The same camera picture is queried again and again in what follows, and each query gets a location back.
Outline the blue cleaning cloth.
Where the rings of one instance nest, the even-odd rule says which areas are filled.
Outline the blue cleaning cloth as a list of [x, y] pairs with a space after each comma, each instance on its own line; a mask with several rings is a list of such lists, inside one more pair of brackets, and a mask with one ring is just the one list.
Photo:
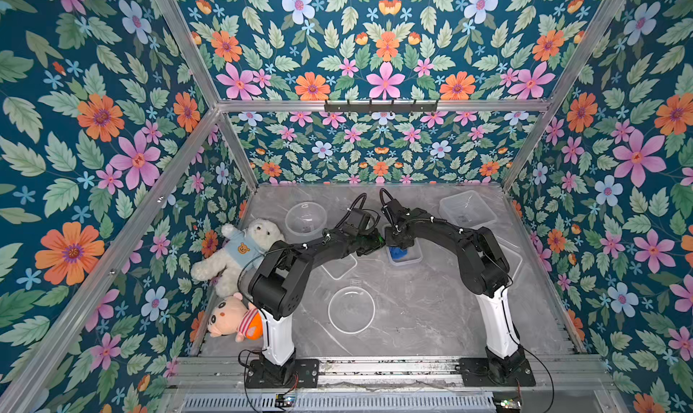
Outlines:
[[410, 252], [408, 249], [390, 247], [389, 254], [391, 259], [396, 263], [407, 262], [411, 260]]

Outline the rectangular clear lunch box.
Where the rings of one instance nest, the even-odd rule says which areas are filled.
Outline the rectangular clear lunch box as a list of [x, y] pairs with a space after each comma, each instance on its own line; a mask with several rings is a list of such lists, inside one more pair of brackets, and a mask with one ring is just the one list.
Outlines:
[[391, 246], [389, 239], [387, 238], [387, 232], [391, 230], [391, 227], [383, 228], [385, 248], [390, 263], [395, 267], [411, 266], [421, 263], [423, 260], [423, 252], [422, 247], [420, 246], [420, 240], [415, 238], [413, 245], [407, 247], [406, 249]]

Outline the rectangular clear box lid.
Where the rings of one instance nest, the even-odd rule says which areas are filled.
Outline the rectangular clear box lid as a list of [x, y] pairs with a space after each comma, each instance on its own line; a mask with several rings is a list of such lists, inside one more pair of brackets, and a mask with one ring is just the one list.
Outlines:
[[321, 267], [331, 279], [339, 281], [357, 267], [357, 258], [350, 254], [340, 260], [326, 262]]

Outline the round clear lunch box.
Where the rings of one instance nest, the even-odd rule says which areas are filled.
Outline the round clear lunch box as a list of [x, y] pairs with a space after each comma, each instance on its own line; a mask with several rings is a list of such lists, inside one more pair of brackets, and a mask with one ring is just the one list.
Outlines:
[[290, 208], [285, 216], [288, 233], [305, 241], [319, 237], [327, 221], [326, 209], [316, 202], [301, 202]]

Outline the square clear lunch box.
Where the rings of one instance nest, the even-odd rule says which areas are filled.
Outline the square clear lunch box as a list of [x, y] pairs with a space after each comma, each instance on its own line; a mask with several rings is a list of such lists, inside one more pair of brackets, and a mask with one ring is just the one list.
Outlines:
[[440, 215], [459, 227], [488, 227], [497, 215], [476, 191], [466, 191], [440, 200]]

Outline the round clear box lid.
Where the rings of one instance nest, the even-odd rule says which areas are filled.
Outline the round clear box lid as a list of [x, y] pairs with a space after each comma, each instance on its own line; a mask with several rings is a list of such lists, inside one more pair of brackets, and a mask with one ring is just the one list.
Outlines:
[[361, 287], [337, 291], [328, 303], [328, 319], [337, 331], [356, 335], [370, 327], [375, 318], [375, 300]]

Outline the square clear box lid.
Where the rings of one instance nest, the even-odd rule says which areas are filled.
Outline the square clear box lid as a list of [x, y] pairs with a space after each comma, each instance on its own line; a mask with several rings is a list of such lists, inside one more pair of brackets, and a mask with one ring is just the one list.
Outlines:
[[515, 249], [515, 246], [502, 238], [498, 239], [499, 246], [504, 253], [509, 265], [509, 275], [514, 280], [523, 266], [523, 256]]

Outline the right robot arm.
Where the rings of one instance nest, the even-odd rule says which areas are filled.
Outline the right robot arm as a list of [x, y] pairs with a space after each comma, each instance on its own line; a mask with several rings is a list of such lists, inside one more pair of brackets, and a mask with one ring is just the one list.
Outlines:
[[456, 256], [460, 279], [476, 295], [480, 306], [489, 378], [494, 382], [508, 382], [521, 373], [527, 360], [508, 297], [514, 281], [494, 233], [487, 227], [459, 227], [421, 208], [404, 207], [385, 189], [379, 192], [379, 198], [389, 223], [384, 229], [388, 246], [407, 249], [422, 239]]

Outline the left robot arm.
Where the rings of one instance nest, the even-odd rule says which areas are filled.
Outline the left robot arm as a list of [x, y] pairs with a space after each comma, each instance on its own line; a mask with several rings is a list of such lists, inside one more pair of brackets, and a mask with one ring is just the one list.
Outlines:
[[301, 304], [312, 270], [351, 254], [368, 255], [384, 247], [379, 214], [352, 208], [332, 229], [307, 243], [275, 243], [248, 283], [252, 303], [263, 317], [263, 349], [254, 361], [258, 373], [278, 383], [296, 375], [292, 314]]

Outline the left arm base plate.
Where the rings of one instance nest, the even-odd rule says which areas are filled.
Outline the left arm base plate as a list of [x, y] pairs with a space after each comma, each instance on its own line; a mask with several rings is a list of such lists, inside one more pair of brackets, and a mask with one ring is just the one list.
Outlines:
[[252, 360], [247, 367], [247, 389], [317, 388], [318, 359], [290, 359], [285, 365], [272, 364], [265, 358]]

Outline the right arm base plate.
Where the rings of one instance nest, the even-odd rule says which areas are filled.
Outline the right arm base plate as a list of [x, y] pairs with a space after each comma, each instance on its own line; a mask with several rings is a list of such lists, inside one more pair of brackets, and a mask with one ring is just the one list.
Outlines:
[[467, 387], [534, 387], [536, 380], [529, 362], [512, 364], [488, 358], [460, 358], [455, 367]]

